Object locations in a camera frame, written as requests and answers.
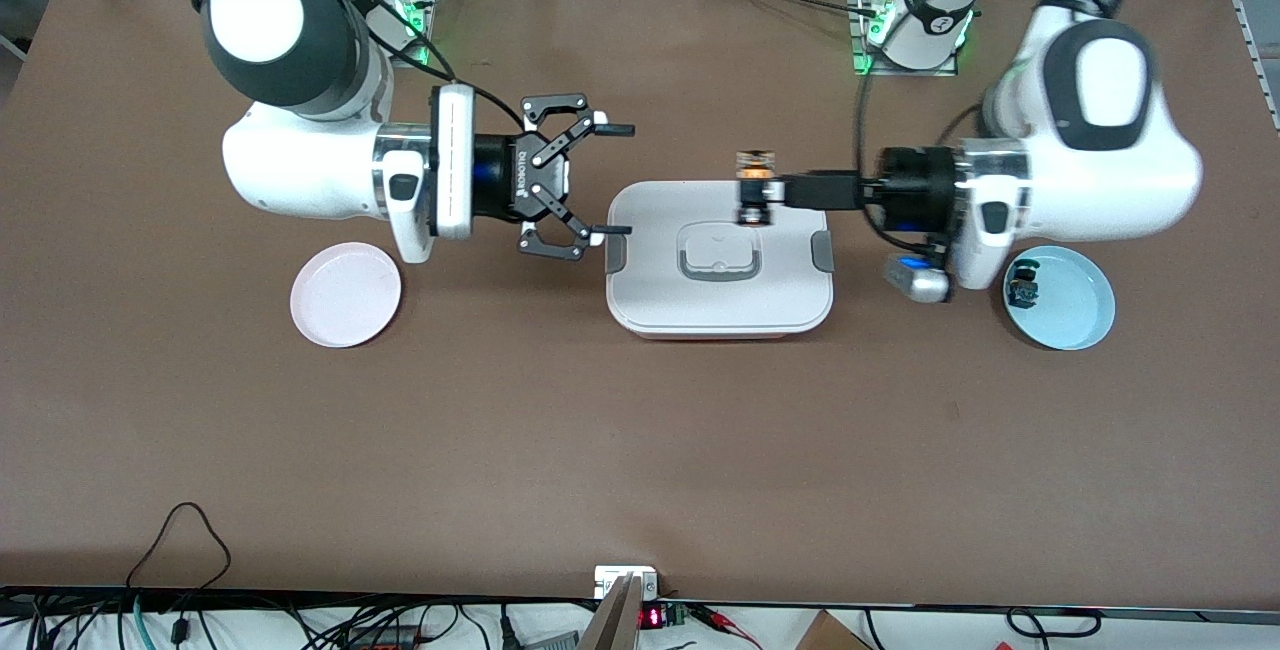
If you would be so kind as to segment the light blue round plate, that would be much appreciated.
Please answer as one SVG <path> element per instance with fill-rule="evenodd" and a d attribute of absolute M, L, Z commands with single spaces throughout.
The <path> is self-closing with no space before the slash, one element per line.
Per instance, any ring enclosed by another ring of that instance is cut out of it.
<path fill-rule="evenodd" d="M 1033 308 L 1006 305 L 1006 281 L 1016 261 L 1039 262 L 1039 299 Z M 1101 343 L 1116 313 L 1115 294 L 1101 267 L 1065 246 L 1033 246 L 1016 255 L 1005 270 L 1002 299 L 1016 330 L 1052 351 L 1084 351 Z"/>

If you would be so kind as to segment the perforated metal strip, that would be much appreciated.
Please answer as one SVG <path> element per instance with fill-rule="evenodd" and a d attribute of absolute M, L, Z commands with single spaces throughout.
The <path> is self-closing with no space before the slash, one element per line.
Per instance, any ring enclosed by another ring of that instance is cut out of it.
<path fill-rule="evenodd" d="M 1276 109 L 1275 102 L 1274 102 L 1274 93 L 1271 91 L 1271 86 L 1270 86 L 1270 82 L 1268 82 L 1267 75 L 1266 75 L 1263 59 L 1261 58 L 1260 44 L 1257 44 L 1257 41 L 1254 40 L 1254 35 L 1252 32 L 1251 22 L 1248 20 L 1248 15 L 1247 15 L 1247 12 L 1245 12 L 1244 3 L 1243 3 L 1243 0 L 1231 0 L 1231 6 L 1234 8 L 1238 26 L 1242 29 L 1242 36 L 1243 36 L 1243 40 L 1244 40 L 1244 44 L 1245 44 L 1245 50 L 1248 52 L 1248 56 L 1251 58 L 1251 63 L 1252 63 L 1252 67 L 1253 67 L 1253 70 L 1254 70 L 1254 75 L 1256 75 L 1256 79 L 1258 81 L 1260 90 L 1261 90 L 1261 93 L 1262 93 L 1262 97 L 1263 97 L 1263 102 L 1265 102 L 1265 106 L 1267 109 L 1270 120 L 1271 120 L 1272 125 L 1275 127 L 1275 131 L 1277 132 L 1277 136 L 1280 136 L 1280 113 L 1277 113 L 1277 109 Z"/>

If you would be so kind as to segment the pink round plate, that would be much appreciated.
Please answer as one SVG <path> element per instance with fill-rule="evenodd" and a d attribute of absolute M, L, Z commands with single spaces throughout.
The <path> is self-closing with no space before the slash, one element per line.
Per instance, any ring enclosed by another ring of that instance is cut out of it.
<path fill-rule="evenodd" d="M 365 344 L 393 321 L 402 278 L 384 250 L 366 243 L 329 246 L 303 264 L 291 287 L 291 319 L 324 348 Z"/>

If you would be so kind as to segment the small silver bracket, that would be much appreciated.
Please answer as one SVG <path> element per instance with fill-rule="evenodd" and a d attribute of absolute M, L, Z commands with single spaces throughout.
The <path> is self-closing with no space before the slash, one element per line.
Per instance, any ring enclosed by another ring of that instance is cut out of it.
<path fill-rule="evenodd" d="M 655 601 L 659 598 L 660 576 L 652 566 L 596 566 L 594 569 L 593 599 L 602 600 L 612 585 L 623 577 L 636 576 L 643 580 L 643 600 Z"/>

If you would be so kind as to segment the brown cardboard piece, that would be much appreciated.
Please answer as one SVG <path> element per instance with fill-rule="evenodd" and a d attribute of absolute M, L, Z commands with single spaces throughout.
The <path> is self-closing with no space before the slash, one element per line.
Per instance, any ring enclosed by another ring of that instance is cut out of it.
<path fill-rule="evenodd" d="M 794 650 L 874 650 L 827 610 L 818 610 Z"/>

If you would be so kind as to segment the aluminium profile bar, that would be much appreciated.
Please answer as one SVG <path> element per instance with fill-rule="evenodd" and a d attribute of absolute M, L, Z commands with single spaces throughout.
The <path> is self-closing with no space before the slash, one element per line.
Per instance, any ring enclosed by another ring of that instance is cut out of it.
<path fill-rule="evenodd" d="M 643 573 L 616 576 L 575 650 L 636 650 L 644 589 Z"/>

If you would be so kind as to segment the orange push button switch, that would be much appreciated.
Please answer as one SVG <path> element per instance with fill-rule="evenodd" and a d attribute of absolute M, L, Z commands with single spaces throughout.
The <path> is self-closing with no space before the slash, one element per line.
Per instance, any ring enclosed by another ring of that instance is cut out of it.
<path fill-rule="evenodd" d="M 774 154 L 745 150 L 735 157 L 737 179 L 736 223 L 750 229 L 773 225 L 773 205 L 781 203 L 782 186 L 774 171 Z"/>

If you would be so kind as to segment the red clip lead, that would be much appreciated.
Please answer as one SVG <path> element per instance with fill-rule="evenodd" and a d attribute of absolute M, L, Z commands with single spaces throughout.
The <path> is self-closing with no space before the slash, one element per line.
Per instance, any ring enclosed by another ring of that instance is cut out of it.
<path fill-rule="evenodd" d="M 730 635 L 742 641 L 749 642 L 755 650 L 764 650 L 764 647 L 748 632 L 740 628 L 727 615 L 712 610 L 709 606 L 701 604 L 689 603 L 685 605 L 687 614 L 699 623 L 707 626 L 716 632 Z"/>

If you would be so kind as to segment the white lunch box grey clips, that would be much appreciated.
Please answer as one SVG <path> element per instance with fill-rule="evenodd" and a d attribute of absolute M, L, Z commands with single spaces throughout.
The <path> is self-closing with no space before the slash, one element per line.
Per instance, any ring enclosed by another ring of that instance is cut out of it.
<path fill-rule="evenodd" d="M 774 207 L 768 226 L 735 221 L 732 180 L 627 186 L 608 220 L 605 299 L 620 325 L 655 340 L 746 340 L 804 334 L 835 302 L 824 212 Z"/>

